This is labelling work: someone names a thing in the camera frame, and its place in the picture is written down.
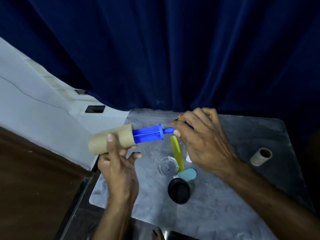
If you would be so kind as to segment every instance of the brown wooden surface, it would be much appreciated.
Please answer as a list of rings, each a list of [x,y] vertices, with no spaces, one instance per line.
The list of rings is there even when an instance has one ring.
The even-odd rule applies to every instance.
[[[92,173],[0,127],[1,239],[53,239]]]

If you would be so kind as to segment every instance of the left hand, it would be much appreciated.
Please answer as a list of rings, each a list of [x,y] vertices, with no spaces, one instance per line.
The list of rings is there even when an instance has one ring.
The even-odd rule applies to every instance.
[[[114,134],[107,135],[106,147],[108,153],[100,155],[98,169],[100,169],[108,186],[108,201],[112,200],[118,203],[129,201],[133,205],[139,192],[134,162],[142,155],[134,152],[126,159],[129,148],[122,148],[118,137]]]

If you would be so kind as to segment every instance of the black lid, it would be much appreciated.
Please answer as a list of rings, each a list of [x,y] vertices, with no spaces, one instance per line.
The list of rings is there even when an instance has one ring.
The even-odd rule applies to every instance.
[[[190,187],[186,180],[174,178],[168,186],[169,197],[177,204],[186,204],[190,198]]]

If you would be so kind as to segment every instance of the toilet paper roll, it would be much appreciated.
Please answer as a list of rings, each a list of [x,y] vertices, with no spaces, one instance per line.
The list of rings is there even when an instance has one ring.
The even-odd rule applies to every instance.
[[[260,148],[250,158],[250,163],[254,166],[260,166],[272,157],[272,152],[267,148]]]
[[[113,133],[118,135],[122,147],[127,148],[134,146],[134,136],[132,134],[132,124],[127,124],[114,129],[105,130],[91,136],[88,142],[89,150],[95,156],[107,153],[107,134]]]

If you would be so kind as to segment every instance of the yellow plastic strip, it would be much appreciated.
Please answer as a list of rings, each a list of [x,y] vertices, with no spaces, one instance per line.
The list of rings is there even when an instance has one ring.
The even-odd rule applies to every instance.
[[[184,171],[184,164],[183,164],[183,158],[182,158],[182,153],[181,153],[178,139],[176,136],[171,136],[170,141],[171,141],[172,151],[174,154],[174,159],[176,159],[179,166],[178,172],[182,172]]]

